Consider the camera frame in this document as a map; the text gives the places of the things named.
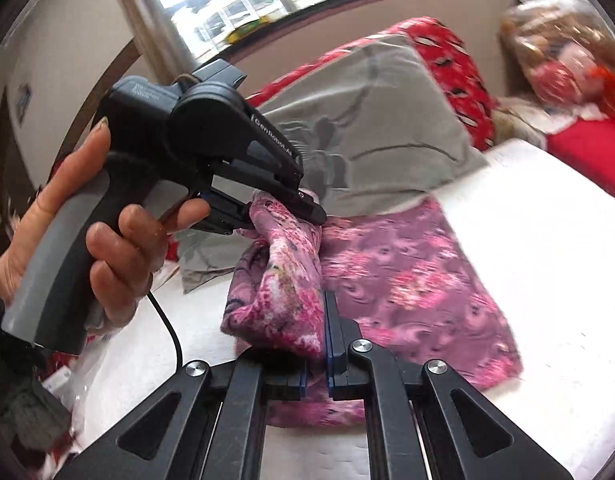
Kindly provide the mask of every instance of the bed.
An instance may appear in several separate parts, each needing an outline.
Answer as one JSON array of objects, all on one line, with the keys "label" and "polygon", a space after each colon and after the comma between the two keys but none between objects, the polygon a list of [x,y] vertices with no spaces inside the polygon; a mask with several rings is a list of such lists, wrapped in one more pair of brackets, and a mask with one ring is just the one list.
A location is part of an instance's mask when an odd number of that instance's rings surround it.
[{"label": "bed", "polygon": [[[519,378],[486,395],[576,480],[590,480],[615,450],[615,199],[521,140],[485,157],[487,167],[433,194],[523,359]],[[230,278],[183,295],[176,275],[156,292],[184,360],[234,358],[233,338],[219,332]],[[120,420],[174,362],[168,332],[143,300],[77,405],[78,443],[88,446]],[[369,478],[364,428],[268,427],[261,478]]]}]

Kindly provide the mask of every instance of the person's arm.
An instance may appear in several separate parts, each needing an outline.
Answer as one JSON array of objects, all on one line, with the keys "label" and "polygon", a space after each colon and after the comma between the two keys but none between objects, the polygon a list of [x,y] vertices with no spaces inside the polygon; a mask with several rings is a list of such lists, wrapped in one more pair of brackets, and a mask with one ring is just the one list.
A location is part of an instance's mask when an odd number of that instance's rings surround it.
[{"label": "person's arm", "polygon": [[[12,243],[0,257],[0,298],[6,308],[52,219],[65,201],[101,170],[109,149],[110,130],[104,118],[86,142],[63,161],[21,218]],[[134,204],[119,216],[120,234],[102,222],[88,229],[86,243],[95,259],[90,283],[105,309],[104,329],[123,326],[134,316],[137,300],[150,290],[152,272],[163,265],[168,250],[167,234],[188,228],[209,212],[204,200],[191,199],[161,223]]]}]

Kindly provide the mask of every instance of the silver bolt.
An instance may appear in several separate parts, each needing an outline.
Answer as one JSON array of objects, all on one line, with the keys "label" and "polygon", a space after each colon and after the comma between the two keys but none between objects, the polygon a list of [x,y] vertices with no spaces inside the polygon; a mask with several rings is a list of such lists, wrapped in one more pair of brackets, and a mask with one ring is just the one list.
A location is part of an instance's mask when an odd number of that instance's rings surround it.
[{"label": "silver bolt", "polygon": [[191,377],[198,377],[205,373],[206,366],[205,363],[201,361],[192,361],[188,363],[185,367],[185,373]]},{"label": "silver bolt", "polygon": [[445,361],[441,361],[440,359],[432,359],[428,363],[428,370],[430,370],[433,374],[444,374],[447,372],[447,363]]},{"label": "silver bolt", "polygon": [[368,341],[367,339],[357,339],[352,342],[351,347],[357,352],[369,352],[372,350],[372,341]]}]

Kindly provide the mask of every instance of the gray pillow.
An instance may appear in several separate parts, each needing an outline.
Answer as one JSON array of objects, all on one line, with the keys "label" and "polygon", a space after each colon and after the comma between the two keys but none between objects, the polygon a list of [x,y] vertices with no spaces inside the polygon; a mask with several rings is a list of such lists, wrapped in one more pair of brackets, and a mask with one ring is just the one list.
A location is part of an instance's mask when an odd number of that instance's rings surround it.
[{"label": "gray pillow", "polygon": [[[485,165],[407,36],[395,34],[287,86],[259,110],[303,156],[328,215],[379,214]],[[215,179],[248,202],[252,190]],[[231,272],[251,240],[176,235],[185,290]]]}]

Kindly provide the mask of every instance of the purple floral cloth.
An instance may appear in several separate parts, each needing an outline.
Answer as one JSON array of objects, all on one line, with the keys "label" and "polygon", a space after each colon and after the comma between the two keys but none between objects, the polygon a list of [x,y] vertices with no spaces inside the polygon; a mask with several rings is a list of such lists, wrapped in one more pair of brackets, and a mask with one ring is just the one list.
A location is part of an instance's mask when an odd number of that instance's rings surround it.
[{"label": "purple floral cloth", "polygon": [[[435,199],[403,213],[329,218],[322,238],[269,195],[255,195],[251,217],[262,237],[236,267],[225,332],[251,344],[321,355],[324,288],[336,294],[339,312],[357,320],[364,337],[398,358],[420,364],[442,358],[480,390],[521,372],[507,321]],[[363,402],[332,401],[322,378],[302,402],[275,402],[268,412],[268,423],[281,427],[363,420]]]}]

